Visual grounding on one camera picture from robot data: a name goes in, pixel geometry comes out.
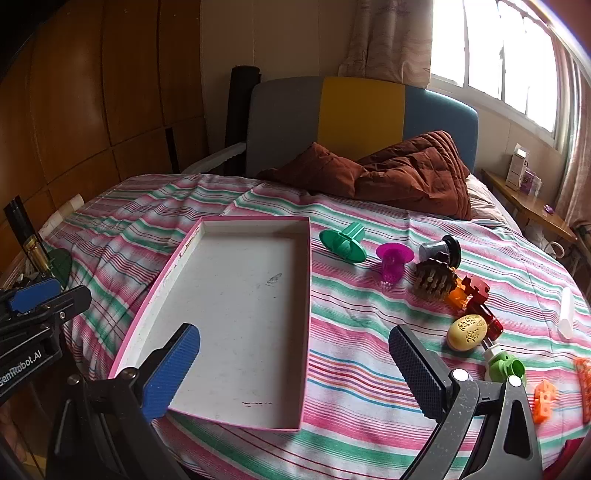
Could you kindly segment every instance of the window frame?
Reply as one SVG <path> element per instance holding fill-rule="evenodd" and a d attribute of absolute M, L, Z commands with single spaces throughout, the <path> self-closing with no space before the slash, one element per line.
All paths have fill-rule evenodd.
<path fill-rule="evenodd" d="M 502 0 L 505 3 L 509 4 L 511 7 L 515 8 L 522 17 L 528 17 L 532 22 L 539 25 L 552 39 L 554 43 L 554 34 L 548 28 L 548 26 L 543 23 L 542 21 L 532 17 L 528 12 L 524 11 L 517 5 L 515 5 L 512 0 Z M 466 15 L 466 7 L 465 2 L 462 0 L 463 12 L 464 12 L 464 55 L 465 55 L 465 62 L 464 62 L 464 81 L 463 85 L 459 85 L 454 80 L 441 77 L 435 73 L 431 73 L 431 80 L 429 85 L 427 86 L 428 90 L 433 92 L 441 93 L 443 95 L 452 97 L 456 100 L 461 102 L 467 103 L 469 105 L 475 105 L 478 107 L 483 107 L 487 110 L 491 110 L 494 113 L 498 113 L 510 121 L 518 124 L 519 126 L 525 128 L 530 133 L 533 133 L 541 140 L 543 140 L 546 144 L 550 145 L 551 147 L 555 148 L 557 143 L 557 136 L 558 131 L 560 130 L 560 122 L 563 120 L 563 101 L 562 95 L 560 92 L 560 83 L 563 80 L 560 78 L 560 70 L 558 67 L 558 59 L 556 58 L 556 52 L 554 55 L 554 61 L 556 63 L 556 76 L 557 76 L 557 102 L 556 102 L 556 117 L 554 118 L 554 129 L 553 131 L 548 131 L 544 127 L 541 127 L 537 123 L 535 123 L 532 119 L 527 117 L 527 103 L 526 103 L 526 113 L 522 113 L 519 110 L 513 108 L 508 103 L 505 103 L 505 53 L 503 46 L 502 49 L 502 84 L 501 84 L 501 98 L 495 98 L 485 92 L 482 92 L 474 87 L 471 87 L 468 83 L 469 81 L 469 73 L 470 73 L 470 45 L 469 45 L 469 35 L 468 35 L 468 20 Z"/>

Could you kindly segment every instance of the headboard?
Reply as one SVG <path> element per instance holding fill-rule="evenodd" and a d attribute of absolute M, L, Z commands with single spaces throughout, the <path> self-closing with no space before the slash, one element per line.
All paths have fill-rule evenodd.
<path fill-rule="evenodd" d="M 246 137 L 246 176 L 278 168 L 313 141 L 357 160 L 431 130 L 446 130 L 470 171 L 478 114 L 439 93 L 381 80 L 292 77 L 252 91 Z"/>

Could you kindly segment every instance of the orange building block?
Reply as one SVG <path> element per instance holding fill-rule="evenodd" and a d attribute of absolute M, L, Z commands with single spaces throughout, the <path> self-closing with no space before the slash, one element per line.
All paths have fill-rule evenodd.
<path fill-rule="evenodd" d="M 583 422 L 589 423 L 591 420 L 591 360 L 589 358 L 575 358 L 574 367 L 581 386 Z"/>
<path fill-rule="evenodd" d="M 549 392 L 550 399 L 556 400 L 558 398 L 558 388 L 547 380 L 542 380 L 534 390 L 534 395 L 537 396 L 540 392 Z"/>
<path fill-rule="evenodd" d="M 542 380 L 534 390 L 534 423 L 542 423 L 552 416 L 552 402 L 558 398 L 558 389 Z"/>

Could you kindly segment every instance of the white plastic tube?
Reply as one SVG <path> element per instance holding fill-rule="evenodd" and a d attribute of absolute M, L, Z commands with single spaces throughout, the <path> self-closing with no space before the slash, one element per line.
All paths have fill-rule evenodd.
<path fill-rule="evenodd" d="M 55 228 L 64 221 L 69 214 L 78 210 L 82 205 L 84 205 L 84 200 L 82 199 L 81 195 L 78 194 L 75 197 L 72 197 L 68 200 L 64 205 L 62 205 L 58 210 L 53 212 L 52 216 L 50 216 L 47 221 L 43 224 L 43 226 L 39 229 L 39 236 L 43 239 L 46 239 Z"/>
<path fill-rule="evenodd" d="M 570 340 L 573 337 L 573 315 L 573 292 L 570 291 L 569 287 L 565 287 L 562 289 L 562 299 L 560 301 L 560 317 L 558 318 L 558 331 L 567 340 Z"/>

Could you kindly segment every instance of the nightstand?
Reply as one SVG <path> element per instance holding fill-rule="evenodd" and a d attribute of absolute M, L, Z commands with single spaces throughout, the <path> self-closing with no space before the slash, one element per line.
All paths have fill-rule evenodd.
<path fill-rule="evenodd" d="M 545 201 L 533 195 L 527 195 L 520 190 L 512 190 L 505 185 L 505 179 L 494 173 L 486 170 L 481 170 L 481 173 L 482 180 L 490 191 L 492 191 L 492 187 L 496 188 L 511 205 L 517 208 L 515 221 L 521 230 L 525 228 L 528 220 L 533 220 L 544 229 L 564 238 L 567 242 L 575 243 L 577 241 L 577 236 L 562 218 L 556 213 L 549 214 L 544 210 Z"/>

